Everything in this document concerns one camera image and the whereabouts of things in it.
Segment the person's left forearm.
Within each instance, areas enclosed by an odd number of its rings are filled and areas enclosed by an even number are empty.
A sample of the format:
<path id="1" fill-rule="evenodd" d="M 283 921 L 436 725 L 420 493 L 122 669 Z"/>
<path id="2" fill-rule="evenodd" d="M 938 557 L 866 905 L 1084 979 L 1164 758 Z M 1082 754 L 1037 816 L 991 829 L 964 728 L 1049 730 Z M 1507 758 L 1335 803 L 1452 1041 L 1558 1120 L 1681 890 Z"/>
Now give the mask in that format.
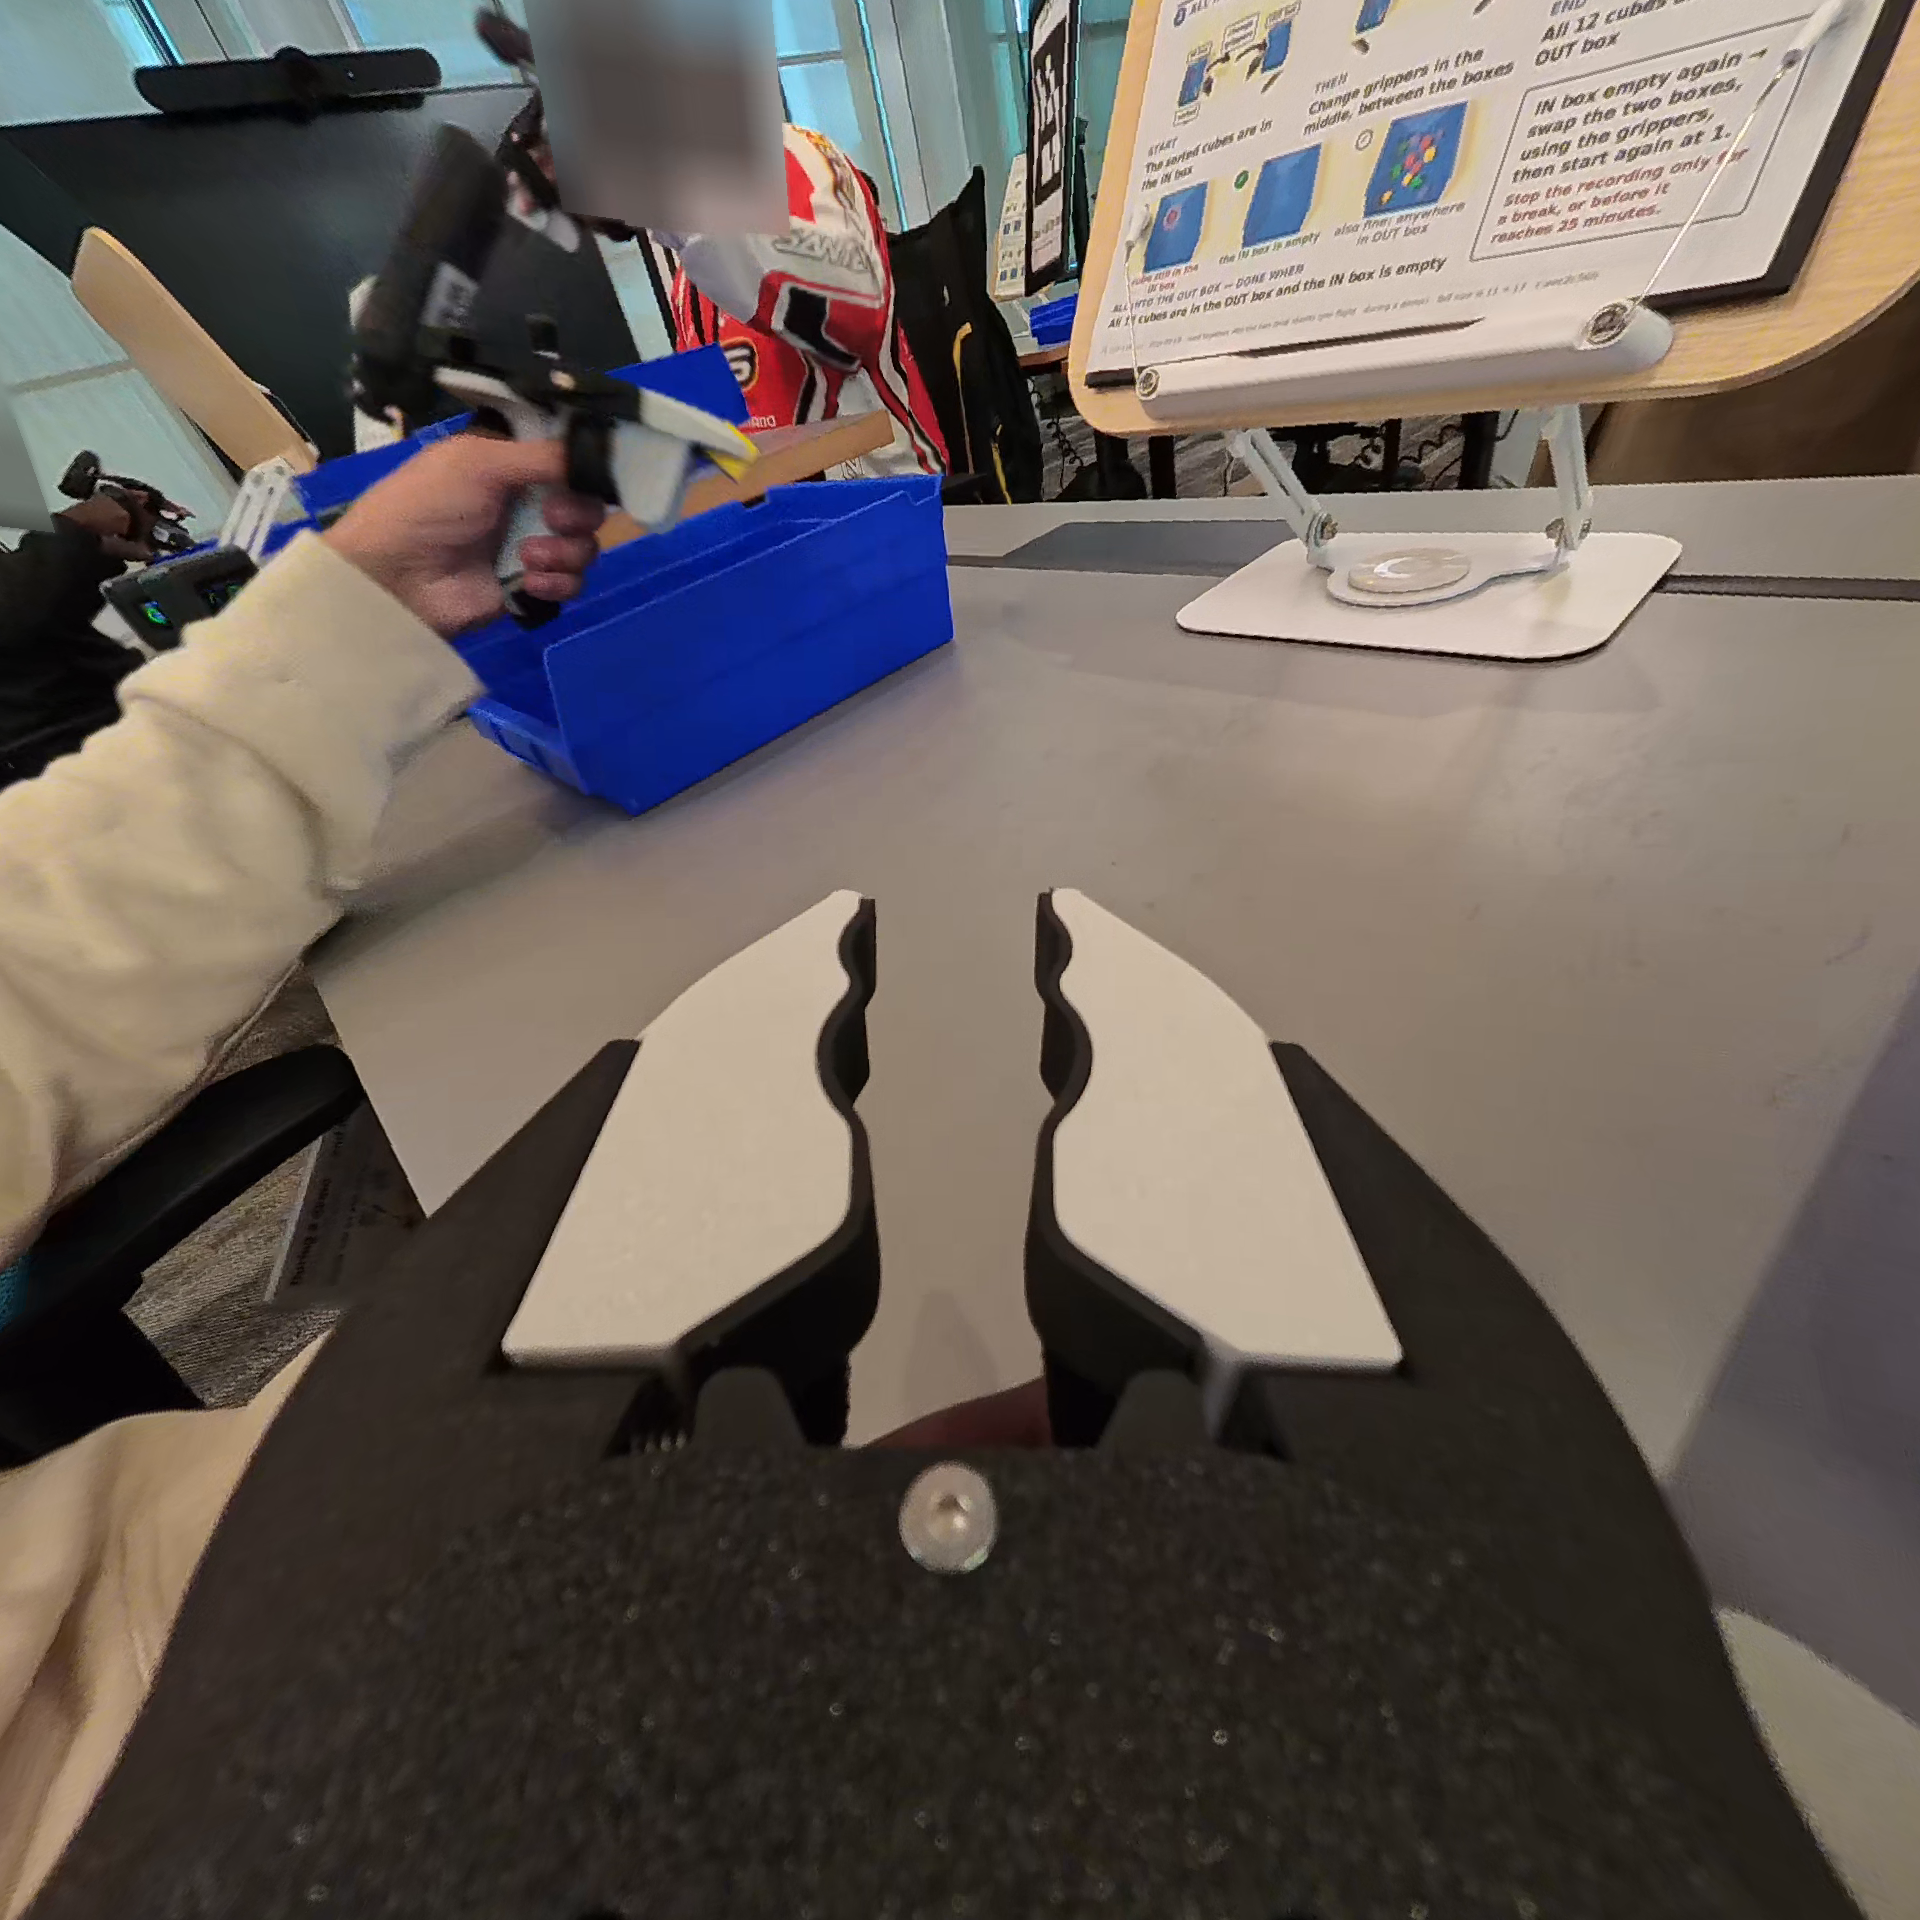
<path id="1" fill-rule="evenodd" d="M 3 801 L 3 1242 L 173 1115 L 369 873 L 405 760 L 475 696 L 482 586 L 301 534 Z"/>

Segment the person's left hand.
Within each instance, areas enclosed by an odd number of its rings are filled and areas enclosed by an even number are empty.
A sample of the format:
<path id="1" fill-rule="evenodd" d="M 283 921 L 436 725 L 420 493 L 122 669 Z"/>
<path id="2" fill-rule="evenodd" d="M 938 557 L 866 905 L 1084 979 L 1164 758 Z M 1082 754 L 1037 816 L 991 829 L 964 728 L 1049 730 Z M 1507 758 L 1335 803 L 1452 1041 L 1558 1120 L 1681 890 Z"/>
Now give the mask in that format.
<path id="1" fill-rule="evenodd" d="M 537 515 L 521 546 L 521 585 L 539 600 L 569 600 L 609 509 L 564 486 L 555 440 L 439 440 L 361 493 L 322 541 L 431 633 L 457 639 L 506 613 L 495 554 L 526 504 Z"/>

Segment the printed instruction sheet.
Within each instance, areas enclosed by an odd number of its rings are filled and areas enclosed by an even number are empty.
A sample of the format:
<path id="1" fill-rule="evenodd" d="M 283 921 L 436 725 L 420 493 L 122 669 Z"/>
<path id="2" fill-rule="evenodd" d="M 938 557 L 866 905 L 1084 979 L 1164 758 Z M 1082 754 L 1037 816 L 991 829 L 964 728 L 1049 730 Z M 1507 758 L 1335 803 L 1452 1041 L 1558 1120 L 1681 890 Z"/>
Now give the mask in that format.
<path id="1" fill-rule="evenodd" d="M 1908 5 L 1154 5 L 1087 381 L 1791 286 Z"/>

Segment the black jacket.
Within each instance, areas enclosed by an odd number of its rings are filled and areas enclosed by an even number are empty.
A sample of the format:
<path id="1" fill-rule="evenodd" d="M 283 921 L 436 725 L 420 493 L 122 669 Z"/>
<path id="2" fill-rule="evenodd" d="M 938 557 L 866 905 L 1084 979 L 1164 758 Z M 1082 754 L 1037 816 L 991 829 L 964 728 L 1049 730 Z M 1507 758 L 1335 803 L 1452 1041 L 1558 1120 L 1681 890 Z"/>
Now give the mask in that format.
<path id="1" fill-rule="evenodd" d="M 1039 421 L 990 288 L 983 166 L 923 224 L 889 232 L 897 318 L 946 446 L 951 504 L 1042 499 Z"/>

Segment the black battery pack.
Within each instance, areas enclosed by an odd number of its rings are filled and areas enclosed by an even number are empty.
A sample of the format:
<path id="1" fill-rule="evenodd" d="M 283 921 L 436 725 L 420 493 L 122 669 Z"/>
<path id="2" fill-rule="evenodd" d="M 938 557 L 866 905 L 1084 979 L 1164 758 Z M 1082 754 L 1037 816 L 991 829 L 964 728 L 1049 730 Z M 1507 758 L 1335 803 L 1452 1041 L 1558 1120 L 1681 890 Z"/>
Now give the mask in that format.
<path id="1" fill-rule="evenodd" d="M 257 576 L 243 546 L 206 543 L 130 569 L 102 585 L 102 603 L 148 656 L 178 647 L 185 631 L 219 614 Z"/>

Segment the black and white marker sign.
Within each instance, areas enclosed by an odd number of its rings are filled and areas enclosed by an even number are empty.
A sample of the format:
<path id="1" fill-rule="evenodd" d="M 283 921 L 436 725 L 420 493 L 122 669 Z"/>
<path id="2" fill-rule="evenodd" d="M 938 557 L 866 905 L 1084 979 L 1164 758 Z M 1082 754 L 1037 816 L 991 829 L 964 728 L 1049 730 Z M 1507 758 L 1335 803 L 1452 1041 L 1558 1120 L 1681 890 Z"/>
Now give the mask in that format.
<path id="1" fill-rule="evenodd" d="M 1074 210 L 1082 153 L 1077 47 L 1077 2 L 1028 5 L 1025 41 L 1025 293 L 1028 296 L 1069 277 L 1082 249 Z"/>

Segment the blue plastic bin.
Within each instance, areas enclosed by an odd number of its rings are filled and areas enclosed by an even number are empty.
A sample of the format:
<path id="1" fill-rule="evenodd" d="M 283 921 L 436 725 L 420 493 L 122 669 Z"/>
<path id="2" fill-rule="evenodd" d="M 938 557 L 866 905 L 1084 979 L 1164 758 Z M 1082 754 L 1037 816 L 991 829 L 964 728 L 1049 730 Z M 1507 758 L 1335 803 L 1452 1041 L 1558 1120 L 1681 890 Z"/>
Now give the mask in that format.
<path id="1" fill-rule="evenodd" d="M 683 399 L 735 427 L 745 427 L 749 405 L 735 383 L 729 357 L 721 344 L 703 344 L 692 351 L 673 351 L 662 358 L 612 367 L 609 378 L 639 392 L 655 392 Z M 303 515 L 321 520 L 343 509 L 378 485 L 385 474 L 417 457 L 423 446 L 439 442 L 467 432 L 468 413 L 444 413 L 418 432 L 394 442 L 364 448 L 340 459 L 322 461 L 314 471 L 294 474 L 294 493 Z"/>
<path id="2" fill-rule="evenodd" d="M 638 816 L 946 647 L 945 493 L 773 486 L 611 547 L 550 622 L 457 641 L 475 730 Z"/>

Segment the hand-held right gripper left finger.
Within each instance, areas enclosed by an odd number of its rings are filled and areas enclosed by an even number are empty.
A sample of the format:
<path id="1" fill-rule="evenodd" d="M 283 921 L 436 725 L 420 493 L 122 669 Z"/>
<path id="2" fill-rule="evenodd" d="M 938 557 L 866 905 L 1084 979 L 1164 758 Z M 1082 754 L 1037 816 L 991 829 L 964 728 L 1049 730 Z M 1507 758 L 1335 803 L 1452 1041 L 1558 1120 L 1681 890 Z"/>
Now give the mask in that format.
<path id="1" fill-rule="evenodd" d="M 876 901 L 841 888 L 650 1021 L 501 1341 L 521 1371 L 639 1373 L 691 1415 L 762 1368 L 805 1438 L 849 1432 L 881 1297 L 857 1097 Z"/>

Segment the black video bar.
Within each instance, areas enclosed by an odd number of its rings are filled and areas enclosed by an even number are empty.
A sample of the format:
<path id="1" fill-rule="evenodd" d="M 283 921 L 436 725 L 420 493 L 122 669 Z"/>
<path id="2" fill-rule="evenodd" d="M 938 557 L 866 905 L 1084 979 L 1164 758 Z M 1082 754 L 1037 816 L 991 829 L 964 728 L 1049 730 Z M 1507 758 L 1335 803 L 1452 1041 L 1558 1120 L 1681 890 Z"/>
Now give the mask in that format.
<path id="1" fill-rule="evenodd" d="M 412 102 L 442 88 L 442 64 L 425 47 L 311 54 L 283 45 L 258 58 L 143 64 L 139 101 L 170 117 L 275 111 L 311 119 L 364 105 Z"/>

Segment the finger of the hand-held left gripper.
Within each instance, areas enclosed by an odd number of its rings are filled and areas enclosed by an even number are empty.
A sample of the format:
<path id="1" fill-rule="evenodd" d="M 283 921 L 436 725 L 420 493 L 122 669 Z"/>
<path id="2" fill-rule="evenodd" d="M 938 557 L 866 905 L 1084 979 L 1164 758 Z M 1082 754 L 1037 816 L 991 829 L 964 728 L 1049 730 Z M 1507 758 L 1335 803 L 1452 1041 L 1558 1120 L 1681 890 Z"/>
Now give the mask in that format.
<path id="1" fill-rule="evenodd" d="M 611 499 L 643 531 L 659 531 L 682 513 L 691 464 L 691 451 L 673 440 L 620 434 L 605 464 Z"/>
<path id="2" fill-rule="evenodd" d="M 646 432 L 685 448 L 694 459 L 692 448 L 675 432 L 676 399 L 659 390 L 638 387 L 615 374 L 573 374 L 567 401 L 563 405 L 564 446 L 569 451 L 585 448 L 609 464 L 620 434 L 633 439 L 638 432 Z"/>

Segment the black office chair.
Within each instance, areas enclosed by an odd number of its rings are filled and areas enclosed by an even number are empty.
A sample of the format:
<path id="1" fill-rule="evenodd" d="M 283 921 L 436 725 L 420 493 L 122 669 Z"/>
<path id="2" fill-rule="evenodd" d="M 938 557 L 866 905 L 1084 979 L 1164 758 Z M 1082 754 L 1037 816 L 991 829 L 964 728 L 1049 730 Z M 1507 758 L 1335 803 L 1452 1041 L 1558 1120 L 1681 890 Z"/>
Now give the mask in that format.
<path id="1" fill-rule="evenodd" d="M 3 1272 L 3 1466 L 99 1429 L 202 1408 L 127 1319 L 147 1271 L 366 1104 L 335 1046 L 301 1046 L 194 1093 L 74 1197 Z"/>

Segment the brown wooden desk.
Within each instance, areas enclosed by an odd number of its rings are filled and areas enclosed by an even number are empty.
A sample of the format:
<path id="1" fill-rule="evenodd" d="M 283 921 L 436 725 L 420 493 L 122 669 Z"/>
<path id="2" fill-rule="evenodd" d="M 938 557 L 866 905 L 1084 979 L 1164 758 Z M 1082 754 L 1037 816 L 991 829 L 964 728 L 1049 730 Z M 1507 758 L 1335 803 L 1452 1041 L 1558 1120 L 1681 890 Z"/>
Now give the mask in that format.
<path id="1" fill-rule="evenodd" d="M 807 481 L 835 466 L 863 459 L 894 442 L 894 427 L 889 416 L 866 413 L 771 427 L 749 439 L 757 454 L 741 473 L 714 466 L 707 457 L 692 459 L 682 496 L 682 520 L 717 507 L 755 502 L 771 489 Z"/>

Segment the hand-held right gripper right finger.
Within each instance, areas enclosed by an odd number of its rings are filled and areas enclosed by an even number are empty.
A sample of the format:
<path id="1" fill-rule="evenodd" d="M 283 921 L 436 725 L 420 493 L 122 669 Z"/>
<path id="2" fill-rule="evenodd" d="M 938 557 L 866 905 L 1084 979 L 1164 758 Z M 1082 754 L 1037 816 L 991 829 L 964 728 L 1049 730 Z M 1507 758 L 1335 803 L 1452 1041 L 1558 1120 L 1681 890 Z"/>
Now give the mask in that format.
<path id="1" fill-rule="evenodd" d="M 1149 1376 L 1207 1438 L 1271 1376 L 1393 1377 L 1402 1334 L 1260 1021 L 1074 886 L 1037 897 L 1036 985 L 1027 1314 L 1053 1441 L 1098 1445 Z"/>

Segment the black wall screen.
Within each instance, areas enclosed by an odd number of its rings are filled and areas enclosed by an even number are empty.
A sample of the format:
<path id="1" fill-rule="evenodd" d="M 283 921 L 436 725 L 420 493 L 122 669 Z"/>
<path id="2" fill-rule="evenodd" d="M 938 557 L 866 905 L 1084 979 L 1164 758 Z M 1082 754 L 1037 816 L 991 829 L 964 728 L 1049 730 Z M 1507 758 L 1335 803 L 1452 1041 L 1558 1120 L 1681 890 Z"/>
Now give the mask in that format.
<path id="1" fill-rule="evenodd" d="M 122 241 L 321 454 L 351 449 L 347 296 L 378 271 L 452 122 L 494 143 L 524 87 L 277 114 L 130 114 L 3 131 L 5 225 L 61 271 L 85 227 Z"/>

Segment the instruction sheet on stand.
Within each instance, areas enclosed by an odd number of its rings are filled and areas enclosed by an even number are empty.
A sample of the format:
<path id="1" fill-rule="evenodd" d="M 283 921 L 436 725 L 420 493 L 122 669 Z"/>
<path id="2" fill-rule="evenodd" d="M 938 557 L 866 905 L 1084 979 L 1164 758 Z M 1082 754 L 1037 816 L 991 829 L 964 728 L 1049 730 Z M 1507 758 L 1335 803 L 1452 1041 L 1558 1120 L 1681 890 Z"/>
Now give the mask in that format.
<path id="1" fill-rule="evenodd" d="M 1596 654 L 1668 576 L 1681 541 L 1593 529 L 1580 409 L 1683 399 L 1773 377 L 1836 347 L 1915 281 L 1913 5 L 1791 286 L 1666 309 L 1647 295 L 1593 310 L 1378 330 L 1277 351 L 1225 351 L 1087 381 L 1087 344 L 1121 230 L 1125 146 L 1135 129 L 1149 30 L 1134 5 L 1071 329 L 1069 383 L 1114 434 L 1219 429 L 1249 461 L 1292 537 L 1194 599 L 1179 627 L 1396 656 L 1553 664 Z M 1555 504 L 1541 531 L 1349 529 L 1292 469 L 1275 429 L 1337 417 L 1515 409 L 1543 416 Z"/>

